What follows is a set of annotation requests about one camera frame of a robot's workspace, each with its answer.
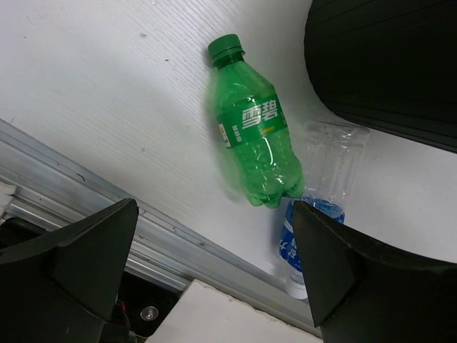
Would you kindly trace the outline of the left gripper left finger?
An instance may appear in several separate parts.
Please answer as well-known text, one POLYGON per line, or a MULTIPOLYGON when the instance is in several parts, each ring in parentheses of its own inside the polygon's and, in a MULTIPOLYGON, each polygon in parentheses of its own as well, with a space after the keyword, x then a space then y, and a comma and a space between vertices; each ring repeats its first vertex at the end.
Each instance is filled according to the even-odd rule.
POLYGON ((1 225, 1 341, 98 342, 110 320, 139 208, 123 199, 48 232, 1 225))

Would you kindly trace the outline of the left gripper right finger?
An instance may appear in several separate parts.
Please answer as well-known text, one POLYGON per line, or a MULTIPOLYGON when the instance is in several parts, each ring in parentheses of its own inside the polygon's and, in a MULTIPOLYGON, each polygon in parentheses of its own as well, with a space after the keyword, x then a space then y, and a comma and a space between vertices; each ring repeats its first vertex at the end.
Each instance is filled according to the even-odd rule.
POLYGON ((454 342, 456 265, 392 247, 296 202, 292 227, 325 342, 454 342))

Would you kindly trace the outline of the green soda bottle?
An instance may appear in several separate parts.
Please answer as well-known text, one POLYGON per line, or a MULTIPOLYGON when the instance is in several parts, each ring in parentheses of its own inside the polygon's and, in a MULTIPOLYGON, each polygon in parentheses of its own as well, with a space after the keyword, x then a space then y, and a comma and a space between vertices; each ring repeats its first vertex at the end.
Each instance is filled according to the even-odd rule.
POLYGON ((275 87, 244 59, 236 34, 208 45, 214 72, 211 107, 248 202, 276 208, 304 189, 303 169, 275 87))

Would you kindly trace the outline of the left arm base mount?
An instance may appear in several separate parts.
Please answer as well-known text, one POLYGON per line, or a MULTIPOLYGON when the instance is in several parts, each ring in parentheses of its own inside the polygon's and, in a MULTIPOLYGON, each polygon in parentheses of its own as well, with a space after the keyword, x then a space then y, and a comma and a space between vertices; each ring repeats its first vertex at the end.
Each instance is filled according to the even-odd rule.
POLYGON ((130 272, 124 272, 116 302, 100 342, 145 342, 161 325, 181 296, 130 272))

